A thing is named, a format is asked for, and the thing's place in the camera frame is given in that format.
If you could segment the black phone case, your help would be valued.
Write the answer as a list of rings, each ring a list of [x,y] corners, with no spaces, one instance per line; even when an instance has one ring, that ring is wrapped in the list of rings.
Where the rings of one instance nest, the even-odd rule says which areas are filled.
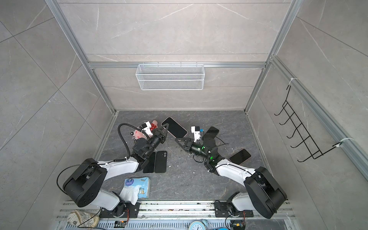
[[[167,170],[167,151],[158,151],[155,156],[155,173],[165,173]]]

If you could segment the black phone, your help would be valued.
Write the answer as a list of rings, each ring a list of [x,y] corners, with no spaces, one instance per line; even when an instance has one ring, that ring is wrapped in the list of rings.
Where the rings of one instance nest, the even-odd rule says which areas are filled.
[[[213,126],[211,126],[208,131],[204,134],[204,138],[214,139],[219,134],[219,130]]]
[[[143,169],[143,173],[154,173],[156,152],[154,151],[149,157],[148,164]]]

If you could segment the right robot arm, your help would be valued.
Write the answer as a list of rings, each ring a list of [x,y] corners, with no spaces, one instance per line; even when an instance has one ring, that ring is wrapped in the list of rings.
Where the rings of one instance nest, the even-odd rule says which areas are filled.
[[[176,138],[175,142],[185,152],[202,157],[210,173],[227,177],[245,187],[246,193],[237,193],[228,200],[235,212],[253,208],[270,219],[287,200],[285,191],[266,168],[247,168],[227,160],[219,154],[214,137],[207,136],[202,144],[191,138]]]

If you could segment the phone near right arm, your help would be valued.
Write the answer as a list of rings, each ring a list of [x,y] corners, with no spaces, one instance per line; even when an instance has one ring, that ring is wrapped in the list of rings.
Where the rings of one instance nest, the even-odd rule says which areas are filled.
[[[246,149],[242,149],[239,152],[237,152],[234,155],[232,155],[229,158],[229,160],[232,163],[241,165],[242,163],[244,163],[245,161],[247,161],[249,158],[251,158],[251,154]]]

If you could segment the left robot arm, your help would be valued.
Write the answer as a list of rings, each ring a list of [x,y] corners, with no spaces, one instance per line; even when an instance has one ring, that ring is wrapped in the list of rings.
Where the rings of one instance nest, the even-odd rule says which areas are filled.
[[[107,162],[88,158],[75,165],[77,169],[63,186],[57,185],[58,188],[80,208],[94,205],[108,210],[116,217],[122,216],[127,208],[125,201],[118,194],[103,190],[103,182],[119,175],[143,170],[155,149],[166,141],[168,128],[169,124],[165,123],[154,129],[151,137],[138,139],[132,151],[122,139],[128,153],[127,158]]]

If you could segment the black phone tilted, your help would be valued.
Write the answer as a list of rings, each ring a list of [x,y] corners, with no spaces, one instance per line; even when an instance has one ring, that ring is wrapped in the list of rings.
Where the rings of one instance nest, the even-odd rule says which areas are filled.
[[[204,138],[214,139],[219,134],[219,130],[213,126],[211,126],[208,131],[204,134]]]

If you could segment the pink pig plush toy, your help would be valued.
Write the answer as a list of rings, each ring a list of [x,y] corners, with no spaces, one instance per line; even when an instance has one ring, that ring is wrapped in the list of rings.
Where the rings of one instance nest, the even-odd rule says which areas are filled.
[[[143,123],[141,126],[138,127],[138,130],[134,130],[130,133],[133,140],[138,140],[141,138],[147,139],[152,137],[153,130],[156,129],[158,126],[158,122],[156,120],[153,120],[151,122],[147,121]]]

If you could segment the blue tissue pack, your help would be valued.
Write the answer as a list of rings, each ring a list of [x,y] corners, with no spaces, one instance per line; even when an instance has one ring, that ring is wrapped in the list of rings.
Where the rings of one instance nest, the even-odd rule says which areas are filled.
[[[123,189],[119,196],[126,202],[136,205],[138,200],[148,199],[150,194],[150,179],[127,178],[123,183]]]

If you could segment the blue round clock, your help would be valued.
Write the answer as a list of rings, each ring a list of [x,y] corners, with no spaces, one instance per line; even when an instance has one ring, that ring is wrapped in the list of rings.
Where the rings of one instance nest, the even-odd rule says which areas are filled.
[[[208,230],[208,222],[206,220],[195,220],[189,227],[189,230]]]

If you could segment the crumpled patterned cloth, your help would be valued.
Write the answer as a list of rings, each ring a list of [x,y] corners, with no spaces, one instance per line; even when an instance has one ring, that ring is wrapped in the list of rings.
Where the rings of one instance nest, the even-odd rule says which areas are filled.
[[[74,210],[68,217],[67,221],[69,224],[79,228],[95,228],[99,223],[98,213],[92,214],[84,211]]]

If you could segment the aluminium mounting rail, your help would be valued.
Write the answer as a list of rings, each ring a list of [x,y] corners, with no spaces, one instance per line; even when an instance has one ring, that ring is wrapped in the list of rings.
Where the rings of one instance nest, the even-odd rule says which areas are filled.
[[[149,218],[217,218],[215,217],[214,200],[194,200],[194,201],[139,201],[141,203],[136,219]],[[74,210],[95,214],[99,207],[93,205],[84,208],[77,207],[71,201],[65,201],[57,208],[54,219],[62,220]],[[253,219],[265,219],[258,211],[252,210]],[[289,204],[284,202],[271,219],[296,219],[295,214]]]

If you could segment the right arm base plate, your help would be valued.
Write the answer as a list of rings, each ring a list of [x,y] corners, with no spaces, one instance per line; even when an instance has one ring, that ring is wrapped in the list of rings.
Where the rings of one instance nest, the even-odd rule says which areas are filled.
[[[218,200],[214,201],[215,217],[225,218],[225,217],[242,217],[242,218],[252,218],[254,213],[252,210],[238,211],[233,205],[226,202],[220,202]]]

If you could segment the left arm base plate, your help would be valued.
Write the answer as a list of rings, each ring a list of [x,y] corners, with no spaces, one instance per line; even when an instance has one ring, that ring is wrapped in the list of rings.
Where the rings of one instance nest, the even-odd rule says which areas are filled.
[[[100,218],[136,218],[139,213],[141,203],[137,202],[135,205],[130,202],[118,204],[112,211],[102,208]]]

